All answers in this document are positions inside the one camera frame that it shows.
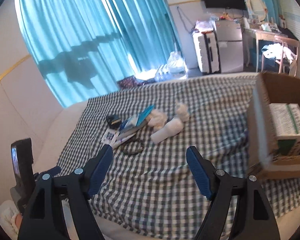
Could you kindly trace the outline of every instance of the clothes on chair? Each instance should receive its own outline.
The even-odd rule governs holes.
[[[263,55],[268,59],[281,60],[282,45],[279,43],[266,45],[262,48]],[[297,56],[286,46],[283,47],[283,58],[287,59],[290,69],[297,65]]]
[[[299,41],[299,39],[293,34],[293,32],[291,30],[289,30],[288,28],[282,28],[280,26],[278,26],[279,31],[281,31],[281,33],[283,35],[286,35],[289,39],[294,39],[296,41]],[[291,51],[294,54],[297,54],[297,48],[293,47],[293,46],[288,46],[289,49],[291,49]]]

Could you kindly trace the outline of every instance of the checkered bedsheet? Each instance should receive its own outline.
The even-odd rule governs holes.
[[[127,119],[149,105],[174,116],[177,102],[189,106],[184,130],[155,145],[152,129],[137,136],[143,153],[128,156],[114,151],[101,191],[91,200],[95,215],[144,236],[193,239],[210,204],[186,163],[186,149],[196,146],[216,168],[245,177],[248,163],[246,112],[255,76],[198,78],[159,83],[90,99],[66,144],[58,165],[62,175],[82,167],[102,148],[106,116]],[[300,179],[267,181],[263,185],[276,217],[300,205]],[[223,235],[229,234],[236,198],[232,199]]]

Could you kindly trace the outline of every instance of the black charger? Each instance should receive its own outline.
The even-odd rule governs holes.
[[[108,115],[106,117],[106,121],[107,121],[110,129],[114,129],[114,130],[119,129],[122,124],[122,119],[119,116],[117,116],[116,114]]]
[[[11,157],[17,184],[10,189],[10,194],[16,207],[23,215],[26,204],[35,188],[31,139],[24,139],[11,144]]]

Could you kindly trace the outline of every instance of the power cord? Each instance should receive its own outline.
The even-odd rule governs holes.
[[[240,18],[235,18],[235,17],[234,17],[233,9],[232,9],[232,14],[233,14],[233,18],[234,18],[234,19],[242,19],[242,18],[244,17],[244,10],[242,10],[242,17],[240,17]]]
[[[185,30],[190,34],[190,35],[192,35],[192,33],[194,32],[194,30],[195,30],[195,24],[186,16],[186,14],[183,12],[183,10],[178,6],[177,7],[177,11],[178,11],[178,13],[179,13],[179,17],[180,17],[180,20],[181,20],[181,22],[182,22],[182,24],[183,24],[183,27],[185,28]],[[186,26],[186,23],[185,23],[185,21],[183,20],[183,17],[182,17],[182,15],[183,15],[183,17],[184,18],[186,18],[186,20],[192,25],[192,29],[189,31],[188,30],[188,28],[187,28],[187,26]]]

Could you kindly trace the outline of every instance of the wooden chair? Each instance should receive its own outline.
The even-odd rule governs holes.
[[[277,64],[279,64],[279,74],[282,73],[282,71],[284,71],[284,69],[283,69],[283,60],[284,60],[283,48],[284,47],[288,47],[289,45],[297,48],[297,54],[296,54],[297,65],[296,65],[296,70],[295,70],[295,73],[294,73],[294,76],[296,76],[296,74],[297,74],[297,68],[298,68],[298,53],[299,53],[300,42],[296,41],[294,39],[285,38],[285,37],[278,36],[278,35],[274,36],[274,39],[282,44],[282,54],[281,54],[282,56],[281,56],[281,60],[276,60],[275,61]],[[265,64],[265,56],[262,53],[261,71],[263,71],[264,64]]]

